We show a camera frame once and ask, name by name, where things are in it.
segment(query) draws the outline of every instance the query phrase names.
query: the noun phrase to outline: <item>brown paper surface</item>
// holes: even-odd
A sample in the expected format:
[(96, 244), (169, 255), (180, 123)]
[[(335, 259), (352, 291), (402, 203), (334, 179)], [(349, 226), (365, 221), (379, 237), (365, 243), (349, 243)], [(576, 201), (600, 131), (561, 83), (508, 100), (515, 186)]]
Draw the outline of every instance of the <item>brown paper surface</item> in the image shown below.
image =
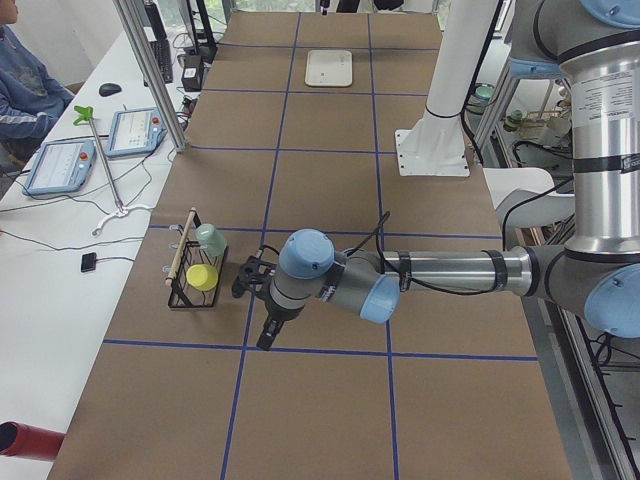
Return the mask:
[[(440, 41), (430, 15), (233, 15), (51, 480), (570, 478), (514, 295), (409, 292), (388, 325), (311, 299), (265, 353), (263, 303), (230, 293), (261, 242), (345, 249), (386, 210), (386, 249), (500, 248), (479, 168), (398, 173)], [(327, 47), (352, 51), (351, 87), (304, 85)], [(216, 308), (176, 312), (168, 225), (192, 206), (229, 258)]]

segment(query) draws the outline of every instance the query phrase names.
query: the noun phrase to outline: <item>wire basket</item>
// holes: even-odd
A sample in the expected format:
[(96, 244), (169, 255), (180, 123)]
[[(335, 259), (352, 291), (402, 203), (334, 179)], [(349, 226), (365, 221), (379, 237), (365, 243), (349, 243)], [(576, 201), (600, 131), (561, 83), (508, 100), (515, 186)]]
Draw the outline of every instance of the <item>wire basket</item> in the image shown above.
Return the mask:
[[(171, 309), (204, 309), (215, 307), (220, 293), (220, 276), (227, 259), (229, 247), (218, 256), (210, 257), (195, 240), (189, 240), (191, 225), (199, 227), (202, 222), (195, 208), (189, 211), (185, 222), (180, 243), (173, 258), (173, 263), (168, 270), (165, 283), (171, 288), (168, 305)], [(210, 265), (218, 272), (218, 282), (208, 291), (194, 288), (187, 282), (187, 271), (193, 265)]]

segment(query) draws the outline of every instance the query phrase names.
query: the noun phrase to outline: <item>black cable tie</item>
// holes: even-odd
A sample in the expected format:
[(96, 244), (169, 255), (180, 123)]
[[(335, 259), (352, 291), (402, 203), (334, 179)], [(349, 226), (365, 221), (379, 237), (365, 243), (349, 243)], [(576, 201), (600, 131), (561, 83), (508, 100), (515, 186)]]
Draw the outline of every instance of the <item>black cable tie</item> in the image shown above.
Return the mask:
[(504, 290), (509, 279), (507, 272), (507, 262), (504, 261), (504, 256), (497, 250), (482, 250), (489, 255), (491, 262), (493, 263), (493, 269), (495, 270), (495, 280), (493, 282), (492, 290)]
[(400, 291), (406, 292), (411, 286), (411, 256), (409, 255), (409, 252), (398, 252), (398, 261)]
[(320, 289), (318, 298), (322, 302), (328, 302), (333, 298), (333, 294), (336, 293), (336, 289), (342, 279), (342, 274), (347, 267), (347, 255), (338, 252), (337, 250), (333, 254), (333, 264), (325, 275), (324, 285)]

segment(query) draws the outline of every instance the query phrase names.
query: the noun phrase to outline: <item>grid line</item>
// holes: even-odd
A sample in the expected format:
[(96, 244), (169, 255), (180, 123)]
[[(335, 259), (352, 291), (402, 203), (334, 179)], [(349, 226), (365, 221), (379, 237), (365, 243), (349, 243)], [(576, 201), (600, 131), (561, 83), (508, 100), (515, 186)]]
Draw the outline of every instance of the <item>grid line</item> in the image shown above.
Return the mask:
[[(298, 14), (298, 21), (296, 24), (296, 33), (295, 33), (295, 37), (294, 37), (294, 41), (293, 41), (293, 50), (291, 53), (291, 63), (289, 64), (289, 77), (287, 79), (287, 92), (285, 93), (284, 96), (284, 102), (282, 105), (282, 116), (280, 118), (280, 131), (278, 132), (278, 142), (276, 144), (276, 150), (275, 150), (275, 155), (274, 155), (274, 159), (273, 159), (273, 170), (271, 172), (271, 180), (270, 180), (270, 185), (269, 185), (269, 193), (267, 195), (267, 204), (265, 206), (265, 212), (264, 212), (264, 220), (263, 220), (263, 224), (262, 224), (262, 231), (261, 231), (261, 235), (260, 235), (260, 243), (263, 244), (264, 240), (265, 240), (265, 236), (266, 236), (266, 229), (267, 229), (267, 222), (269, 221), (269, 210), (271, 207), (271, 197), (273, 195), (273, 188), (274, 188), (274, 184), (275, 184), (275, 177), (276, 177), (276, 173), (278, 170), (278, 157), (280, 155), (280, 144), (282, 142), (282, 131), (284, 130), (284, 121), (285, 121), (285, 116), (287, 113), (287, 101), (289, 99), (289, 88), (291, 86), (291, 76), (293, 74), (293, 65), (294, 65), (294, 59), (295, 59), (295, 52), (296, 52), (296, 44), (298, 42), (298, 34), (300, 32), (300, 23), (301, 23), (301, 19), (302, 19), (302, 15)], [(252, 296), (251, 298), (251, 303), (249, 305), (249, 311), (247, 313), (247, 323), (245, 326), (245, 334), (244, 334), (244, 339), (242, 341), (242, 353), (240, 354), (240, 364), (238, 365), (238, 377), (236, 379), (236, 386), (235, 386), (235, 391), (234, 391), (234, 395), (233, 395), (233, 406), (231, 408), (231, 416), (229, 418), (229, 429), (227, 431), (227, 442), (226, 442), (226, 446), (225, 446), (225, 452), (224, 452), (224, 459), (223, 459), (223, 463), (222, 463), (222, 468), (220, 471), (220, 480), (225, 480), (226, 475), (227, 475), (227, 468), (228, 468), (228, 463), (229, 463), (229, 455), (231, 453), (231, 447), (232, 447), (232, 442), (233, 442), (233, 430), (234, 430), (234, 426), (235, 426), (235, 418), (236, 418), (236, 413), (237, 413), (237, 407), (238, 407), (238, 402), (240, 399), (240, 389), (242, 386), (242, 374), (244, 371), (244, 362), (245, 362), (245, 358), (246, 358), (246, 354), (247, 351), (249, 350), (248, 348), (248, 341), (249, 341), (249, 331), (251, 328), (251, 317), (253, 315), (253, 306), (255, 305), (255, 298)]]
[[(243, 43), (227, 43), (227, 42), (218, 42), (219, 46), (228, 46), (228, 47), (241, 47), (241, 48), (291, 48), (288, 45), (247, 45), (247, 44), (243, 44)], [(332, 47), (327, 47), (326, 45), (320, 45), (320, 46), (313, 46), (313, 45), (305, 45), (303, 47), (297, 47), (297, 48), (304, 48), (304, 49), (314, 49), (314, 50), (334, 50), (337, 48), (344, 48), (344, 49), (350, 49), (350, 50), (363, 50), (365, 52), (369, 51), (372, 49), (371, 44), (369, 44), (368, 47), (351, 47), (348, 45), (343, 45), (343, 46), (332, 46)], [(427, 48), (427, 47), (376, 47), (374, 48), (374, 50), (406, 50), (409, 52), (438, 52), (440, 51), (440, 48)]]
[[(220, 350), (220, 351), (246, 351), (261, 352), (258, 347), (241, 345), (221, 345), (206, 343), (179, 343), (179, 342), (153, 342), (148, 340), (122, 340), (116, 338), (106, 338), (103, 343), (110, 345), (122, 345), (132, 347), (151, 348), (184, 348), (195, 350)], [(344, 349), (320, 349), (320, 348), (293, 348), (293, 347), (272, 347), (271, 352), (291, 353), (303, 355), (334, 355), (347, 357), (391, 357), (391, 358), (414, 358), (431, 360), (474, 360), (490, 362), (537, 362), (537, 356), (531, 355), (483, 355), (469, 353), (426, 353), (426, 352), (384, 352), (374, 350), (344, 350)]]
[(258, 152), (299, 152), (299, 153), (354, 153), (354, 154), (368, 154), (374, 155), (379, 153), (381, 155), (392, 155), (395, 152), (376, 152), (375, 150), (331, 150), (320, 148), (243, 148), (243, 147), (207, 147), (200, 145), (192, 145), (191, 148), (196, 150), (222, 150), (222, 151), (258, 151)]
[[(168, 230), (170, 225), (152, 224), (148, 229), (153, 230)], [(247, 232), (247, 233), (294, 233), (297, 230), (294, 229), (282, 229), (282, 228), (249, 228), (249, 227), (217, 227), (225, 232)], [(327, 230), (322, 233), (326, 235), (353, 235), (353, 236), (367, 236), (371, 232), (349, 232), (349, 231), (332, 231)], [(501, 240), (500, 235), (474, 235), (466, 233), (401, 233), (401, 232), (385, 232), (385, 237), (401, 237), (401, 238), (450, 238), (460, 240)]]
[[(201, 92), (212, 93), (295, 93), (298, 95), (358, 95), (370, 96), (371, 92), (327, 92), (327, 91), (308, 91), (308, 90), (261, 90), (258, 88), (203, 88)], [(426, 97), (426, 93), (399, 93), (399, 92), (378, 92), (375, 94), (379, 97)]]
[[(371, 73), (371, 113), (373, 115), (373, 139), (376, 150), (376, 187), (378, 190), (378, 218), (382, 218), (383, 201), (382, 201), (382, 175), (380, 170), (380, 154), (378, 153), (378, 115), (376, 114), (376, 86), (375, 74), (373, 70), (373, 48), (371, 43), (371, 17), (367, 15), (367, 34), (369, 40), (369, 70)], [(384, 234), (382, 235), (382, 248), (384, 249)], [(393, 346), (391, 344), (391, 322), (386, 322), (385, 333), (387, 340), (387, 375), (389, 379), (389, 415), (391, 422), (391, 448), (393, 461), (393, 478), (400, 479), (400, 461), (398, 455), (398, 435), (396, 423), (396, 395), (395, 385), (393, 382)]]

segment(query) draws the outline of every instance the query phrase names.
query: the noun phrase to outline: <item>table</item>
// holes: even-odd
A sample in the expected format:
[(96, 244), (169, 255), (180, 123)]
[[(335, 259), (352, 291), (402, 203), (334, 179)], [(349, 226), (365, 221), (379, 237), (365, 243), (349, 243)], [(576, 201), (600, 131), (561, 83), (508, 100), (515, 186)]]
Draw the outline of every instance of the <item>table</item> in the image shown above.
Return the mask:
[[(266, 353), (264, 306), (228, 288), (261, 242), (347, 248), (384, 210), (389, 250), (499, 248), (480, 168), (397, 172), (439, 45), (424, 15), (232, 17), (51, 480), (571, 477), (515, 296), (410, 292), (383, 326), (310, 302)], [(352, 51), (352, 86), (304, 84), (327, 47)], [(191, 206), (230, 251), (217, 307), (178, 313), (160, 267)]]
[[(180, 82), (175, 64), (174, 78)], [(98, 96), (98, 87), (116, 82), (122, 92)], [(176, 109), (183, 93), (179, 83), (167, 86)], [(92, 105), (100, 134), (107, 135), (113, 113), (153, 106), (126, 36), (121, 34), (78, 93), (71, 106), (47, 137), (48, 141), (91, 134), (88, 126), (73, 126), (77, 114), (73, 105)], [(111, 162), (123, 201), (141, 192), (137, 202), (155, 205), (171, 168), (175, 153), (168, 138), (158, 150), (137, 166), (142, 157)], [(151, 182), (142, 190), (143, 185)], [(21, 176), (18, 181), (25, 181)], [(115, 209), (99, 159), (87, 183), (78, 193), (98, 189), (81, 197)], [(78, 251), (54, 252), (8, 235), (0, 235), (0, 264), (3, 269), (0, 314), (0, 412), (2, 421), (66, 431), (82, 393), (91, 365), (102, 342), (117, 300), (131, 269), (127, 260), (99, 262), (96, 271), (80, 273), (83, 253), (95, 251), (98, 258), (135, 258), (149, 223), (149, 213), (135, 211), (128, 217), (108, 222), (100, 237), (91, 231), (104, 213), (89, 203), (65, 200), (50, 206), (16, 211), (13, 208), (39, 205), (22, 195), (14, 184), (0, 202), (0, 228), (7, 232), (56, 247), (83, 246), (131, 237), (130, 242), (96, 246)], [(42, 479), (51, 464), (0, 457), (0, 478)]]

